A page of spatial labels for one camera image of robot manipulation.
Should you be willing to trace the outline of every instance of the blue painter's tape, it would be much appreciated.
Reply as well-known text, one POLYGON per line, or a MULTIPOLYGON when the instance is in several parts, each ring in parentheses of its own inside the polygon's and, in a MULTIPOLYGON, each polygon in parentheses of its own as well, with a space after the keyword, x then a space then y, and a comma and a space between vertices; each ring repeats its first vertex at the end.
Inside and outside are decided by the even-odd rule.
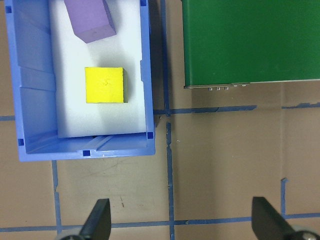
POLYGON ((56 226, 19 226, 19 227, 4 227, 0 228, 0 233, 13 232, 32 232, 32 231, 55 231, 56 226))
POLYGON ((286 183, 288 179, 281 179, 281 215, 284 217, 286 215, 286 183))
POLYGON ((62 225, 61 225, 60 198, 59 198, 59 193, 57 192, 57 187, 58 187, 57 161, 52 160, 51 164, 52 164, 52 176, 53 176, 53 193, 54 193, 56 232, 58 234, 60 234, 62 232, 62 225))
POLYGON ((232 218, 218 218, 218 219, 204 219, 204 220, 179 220, 174 221, 174 225, 209 225, 209 224, 228 224, 250 222, 251 217, 232 217, 232 218))
POLYGON ((282 109, 309 109, 309 108, 320 108, 320 102, 315 104, 300 103, 297 106, 283 106, 282 109))
POLYGON ((16 119, 15 116, 0 116, 0 122, 14 121, 15 119, 16 119))
POLYGON ((257 105, 180 108, 180 109, 172 109, 171 110, 171 114, 200 114, 200 113, 221 113, 221 112, 252 111, 252 110, 255 110, 256 108, 257 108, 257 105))
POLYGON ((169 231, 170 240, 175 239, 175 204, 174 204, 174 177, 173 158, 171 151, 171 123, 166 123, 166 159, 168 170, 168 198, 169 198, 169 231))
POLYGON ((310 218, 320 218, 320 212, 315 213, 301 213, 301 214, 288 214, 285 215, 285 219, 310 219, 310 218))
POLYGON ((166 0, 161 0, 160 6, 162 24, 163 99, 164 109, 167 110, 166 114, 170 116, 166 0))
POLYGON ((112 228, 138 228, 138 227, 153 227, 153 226, 168 226, 168 221, 144 221, 144 222, 127 222, 113 223, 112 228))

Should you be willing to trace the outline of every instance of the blue plastic bin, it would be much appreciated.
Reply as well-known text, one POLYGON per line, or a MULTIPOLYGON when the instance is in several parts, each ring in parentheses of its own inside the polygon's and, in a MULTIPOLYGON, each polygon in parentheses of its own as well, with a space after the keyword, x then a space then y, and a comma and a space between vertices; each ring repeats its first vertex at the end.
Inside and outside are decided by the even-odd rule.
POLYGON ((140 0, 145 132, 73 138, 58 138, 48 0, 4 4, 21 162, 155 154, 148 0, 140 0))

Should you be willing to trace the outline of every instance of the purple wooden cube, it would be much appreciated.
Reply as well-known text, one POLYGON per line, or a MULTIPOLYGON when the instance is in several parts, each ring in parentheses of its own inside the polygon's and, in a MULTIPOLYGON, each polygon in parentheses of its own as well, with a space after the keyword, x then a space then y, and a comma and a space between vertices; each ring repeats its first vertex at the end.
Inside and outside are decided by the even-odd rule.
POLYGON ((116 35, 106 0, 64 0, 74 34, 85 43, 116 35))

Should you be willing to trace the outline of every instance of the table surface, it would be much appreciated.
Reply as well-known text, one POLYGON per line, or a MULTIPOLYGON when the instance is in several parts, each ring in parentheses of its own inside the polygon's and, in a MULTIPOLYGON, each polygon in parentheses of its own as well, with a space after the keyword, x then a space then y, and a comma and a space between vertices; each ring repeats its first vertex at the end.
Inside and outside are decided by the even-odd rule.
POLYGON ((149 2, 156 154, 19 162, 0 1, 0 239, 53 240, 99 198, 110 240, 255 240, 253 196, 320 232, 320 81, 184 89, 182 2, 149 2))

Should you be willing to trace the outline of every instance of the green box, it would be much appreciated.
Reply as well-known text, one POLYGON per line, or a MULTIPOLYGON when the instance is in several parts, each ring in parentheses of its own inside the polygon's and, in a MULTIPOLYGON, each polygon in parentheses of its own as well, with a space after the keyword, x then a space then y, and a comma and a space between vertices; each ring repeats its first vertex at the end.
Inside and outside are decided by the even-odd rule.
POLYGON ((185 88, 320 79, 320 0, 182 0, 185 88))

